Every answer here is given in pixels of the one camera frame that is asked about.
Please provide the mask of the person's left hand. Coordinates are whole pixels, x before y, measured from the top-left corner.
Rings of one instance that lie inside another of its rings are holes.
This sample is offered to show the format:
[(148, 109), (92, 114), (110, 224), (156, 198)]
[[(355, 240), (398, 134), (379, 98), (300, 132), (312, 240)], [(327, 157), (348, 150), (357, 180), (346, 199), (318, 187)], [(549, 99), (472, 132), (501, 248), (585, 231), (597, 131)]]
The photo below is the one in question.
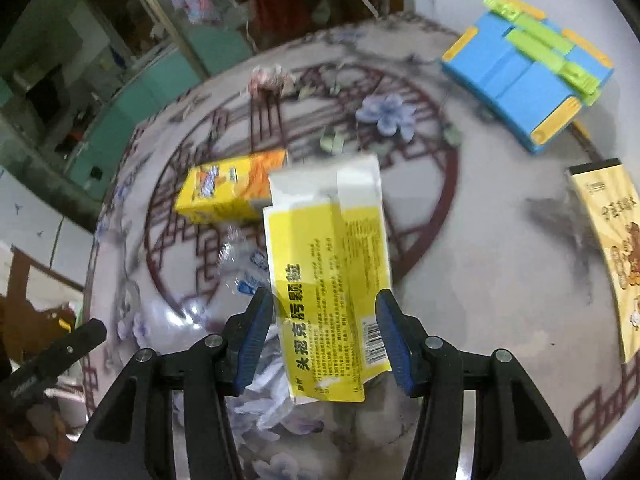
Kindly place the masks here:
[(73, 452), (74, 444), (66, 436), (65, 422), (49, 404), (35, 404), (26, 412), (11, 415), (6, 423), (29, 463), (52, 457), (63, 466)]

